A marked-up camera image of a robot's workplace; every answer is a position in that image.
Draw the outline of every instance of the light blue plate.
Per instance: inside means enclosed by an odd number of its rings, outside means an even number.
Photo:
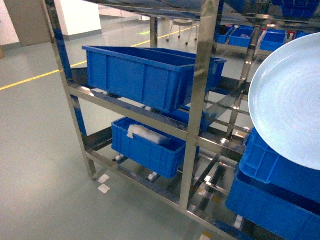
[[[262,63],[250,86],[249,111],[272,149],[320,170],[320,33],[282,46]]]

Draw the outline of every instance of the reflective metal surface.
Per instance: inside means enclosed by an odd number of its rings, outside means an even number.
[[[205,0],[201,9],[199,39],[196,51],[195,73],[191,97],[189,127],[186,136],[183,177],[180,193],[180,206],[188,208],[192,173],[197,150],[202,110],[206,95],[206,86],[209,72],[209,62],[213,48],[213,36],[218,17],[219,0]]]
[[[87,154],[86,154],[86,150],[85,150],[85,146],[82,140],[82,134],[79,128],[79,124],[78,124],[78,119],[76,116],[76,112],[75,112],[75,108],[74,108],[74,101],[78,104],[78,99],[74,99],[72,100],[71,95],[69,94],[69,87],[68,87],[68,81],[71,81],[72,79],[68,78],[67,79],[67,75],[65,72],[65,66],[63,66],[63,62],[62,59],[63,57],[67,57],[67,52],[65,52],[65,55],[61,56],[61,51],[59,51],[58,48],[58,43],[57,43],[57,38],[60,38],[62,36],[58,35],[59,33],[61,33],[61,26],[60,26],[60,22],[58,19],[58,13],[57,13],[57,9],[56,9],[56,5],[54,0],[45,0],[45,4],[49,13],[49,17],[50,17],[50,21],[51,21],[51,25],[53,27],[53,32],[54,32],[54,38],[52,38],[52,48],[55,54],[55,58],[56,58],[56,63],[58,65],[58,69],[60,72],[60,76],[62,79],[62,84],[63,84],[63,88],[64,91],[66,93],[66,98],[70,107],[70,112],[71,112],[71,116],[74,122],[74,127],[75,127],[75,131],[76,131],[76,135],[78,137],[79,140],[79,144],[80,144],[80,148],[82,151],[82,155],[83,155],[83,161],[85,163],[85,166],[87,168],[88,174],[91,178],[93,178],[93,176],[95,175],[96,171],[96,166],[93,160],[88,159],[87,158]]]
[[[53,49],[57,57],[57,63],[61,72],[63,87],[68,99],[70,111],[74,121],[74,126],[78,136],[79,144],[83,153],[83,159],[86,164],[88,174],[95,179],[100,173],[96,173],[95,162],[116,173],[117,175],[127,179],[130,183],[145,189],[148,193],[159,198],[164,203],[173,207],[175,210],[187,215],[191,219],[197,221],[203,226],[209,228],[214,233],[223,237],[224,239],[251,239],[242,232],[227,225],[219,220],[215,220],[210,214],[206,212],[209,205],[208,199],[203,197],[198,207],[190,203],[190,199],[196,196],[199,189],[199,184],[203,183],[203,178],[206,173],[215,166],[217,170],[213,178],[206,182],[206,189],[210,193],[219,193],[224,196],[228,195],[228,191],[220,187],[218,181],[225,177],[226,169],[232,170],[235,167],[235,162],[239,162],[245,147],[239,141],[230,140],[232,130],[237,129],[246,133],[246,129],[235,126],[238,113],[248,114],[239,109],[241,99],[246,97],[248,93],[249,84],[246,82],[251,68],[251,63],[255,55],[258,37],[262,27],[272,28],[294,28],[303,29],[308,28],[312,31],[319,29],[318,19],[286,19],[283,17],[262,15],[262,14],[247,14],[246,11],[251,9],[254,13],[267,13],[268,0],[259,1],[259,5],[252,5],[252,1],[246,0],[246,6],[241,14],[228,12],[227,6],[224,5],[224,13],[222,15],[222,8],[219,10],[219,5],[222,1],[219,0],[194,0],[194,1],[178,1],[178,0],[87,0],[87,2],[103,4],[106,6],[115,7],[126,10],[132,13],[139,13],[145,16],[150,16],[150,37],[151,47],[158,46],[158,19],[157,17],[174,17],[178,19],[200,20],[199,42],[197,46],[196,69],[194,74],[194,84],[192,89],[192,100],[190,109],[189,124],[186,125],[179,121],[170,119],[158,112],[147,111],[143,108],[133,106],[124,101],[121,101],[119,96],[113,94],[105,95],[91,90],[88,84],[88,78],[85,74],[86,69],[75,70],[70,68],[68,55],[64,45],[64,40],[61,33],[61,27],[57,15],[54,0],[45,0],[48,12],[50,13],[50,20],[55,30],[55,38],[59,40],[58,45],[56,39],[53,39]],[[218,103],[215,103],[207,112],[207,117],[213,121],[227,126],[229,129],[227,133],[220,132],[219,136],[211,134],[214,131],[203,132],[200,134],[200,123],[202,119],[203,105],[212,104],[205,98],[205,88],[208,77],[209,59],[211,52],[215,53],[216,44],[214,43],[215,31],[219,29],[220,21],[227,21],[227,23],[238,23],[243,25],[255,26],[253,38],[249,49],[244,50],[237,48],[239,51],[246,53],[246,61],[244,63],[243,71],[239,79],[223,78],[220,84],[220,91],[224,91],[226,95]],[[94,103],[103,108],[109,109],[121,115],[127,116],[131,119],[139,121],[143,124],[158,129],[164,133],[176,136],[187,142],[185,161],[182,170],[176,178],[169,184],[167,188],[160,187],[157,182],[161,180],[160,177],[152,181],[147,181],[138,173],[124,167],[129,160],[123,158],[116,161],[115,159],[108,159],[99,154],[97,151],[108,146],[112,142],[112,130],[110,128],[104,129],[100,132],[85,136],[85,128],[81,131],[82,114],[78,98],[82,98],[91,103]],[[226,111],[232,110],[232,116],[229,123],[223,122],[218,118]],[[204,151],[216,153],[213,157],[208,157],[211,161],[209,166],[202,172],[198,182],[194,183],[194,166],[197,146],[201,147],[200,155],[204,156]],[[171,193],[171,190],[177,187],[180,192],[180,198]]]

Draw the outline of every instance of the blue plastic crate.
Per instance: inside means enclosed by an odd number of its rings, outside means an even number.
[[[272,4],[296,9],[314,9],[318,7],[319,0],[272,0]]]
[[[273,28],[269,28],[266,31],[268,33],[277,33],[277,34],[286,34],[287,33],[286,30],[279,30],[279,29],[273,29]]]
[[[252,33],[253,29],[237,28],[233,33],[231,33],[229,37],[229,44],[248,48],[251,38],[241,37],[241,35],[247,35],[251,37]]]
[[[294,39],[299,39],[299,38],[302,38],[304,36],[308,36],[310,35],[310,33],[306,33],[304,31],[297,31],[294,35]]]
[[[177,51],[177,50],[171,50],[171,49],[166,49],[166,48],[144,48],[150,51],[157,51],[165,54],[172,54],[172,55],[177,55],[177,56],[182,56],[186,58],[191,58],[191,59],[196,59],[197,55],[194,53],[190,52],[185,52],[185,51]],[[212,57],[210,61],[210,66],[209,66],[209,75],[208,75],[208,80],[206,84],[206,92],[209,90],[215,88],[218,86],[221,82],[221,76],[222,72],[224,70],[224,66],[227,60],[218,58],[218,57]],[[191,91],[192,88],[188,90],[188,95],[186,96],[187,102],[191,102]]]
[[[287,34],[277,32],[266,32],[262,39],[260,49],[265,51],[275,51],[285,45]]]
[[[232,31],[234,29],[235,28],[233,26],[227,26],[226,27],[226,34],[225,35],[219,34],[218,44],[225,44],[227,42],[229,35],[232,33]]]
[[[187,111],[190,111],[190,107],[188,107],[188,106],[183,107],[183,109],[185,109]],[[179,122],[182,122],[184,124],[188,124],[189,123],[190,114],[185,112],[185,111],[176,110],[176,111],[173,111],[171,113],[164,113],[163,115],[165,115],[166,117],[169,117],[171,119],[177,120]],[[213,121],[210,121],[210,120],[206,119],[205,117],[206,117],[206,113],[202,112],[202,119],[201,119],[200,129],[203,132],[207,132],[208,131],[208,127],[213,123]]]
[[[295,9],[291,7],[282,7],[282,15],[291,18],[307,18],[310,19],[314,15],[316,9]]]
[[[298,165],[275,152],[254,128],[239,163],[240,170],[262,183],[273,184],[320,203],[320,171]]]
[[[240,25],[238,26],[238,29],[250,29],[250,30],[254,30],[254,27],[253,26],[246,26],[246,25]]]
[[[84,46],[91,87],[170,113],[191,102],[196,55],[135,47]],[[225,60],[212,58],[209,88],[221,80]]]
[[[133,139],[127,137],[129,126],[132,124],[144,126],[170,138],[170,144],[158,145],[135,134]],[[125,117],[112,123],[112,149],[161,176],[171,179],[184,162],[186,142]]]
[[[226,207],[286,240],[320,238],[320,204],[236,171]]]

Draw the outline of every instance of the caster wheel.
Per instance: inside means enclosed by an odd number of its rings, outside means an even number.
[[[124,155],[119,154],[119,155],[117,155],[117,156],[115,157],[115,160],[116,160],[116,161],[119,161],[119,160],[122,160],[122,159],[124,159],[124,158],[125,158]]]
[[[158,174],[154,171],[153,173],[151,173],[151,174],[148,176],[148,180],[149,180],[149,181],[152,181],[156,176],[158,176]]]

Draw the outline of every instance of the white wall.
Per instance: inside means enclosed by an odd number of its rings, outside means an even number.
[[[54,0],[62,33],[67,36],[101,30],[99,7],[82,0]]]
[[[113,17],[121,17],[121,18],[131,18],[137,17],[137,19],[141,18],[141,15],[134,14],[128,11],[122,11],[116,8],[99,5],[99,14],[104,16],[113,16]]]
[[[18,35],[4,0],[0,0],[0,21],[0,45],[19,43]]]

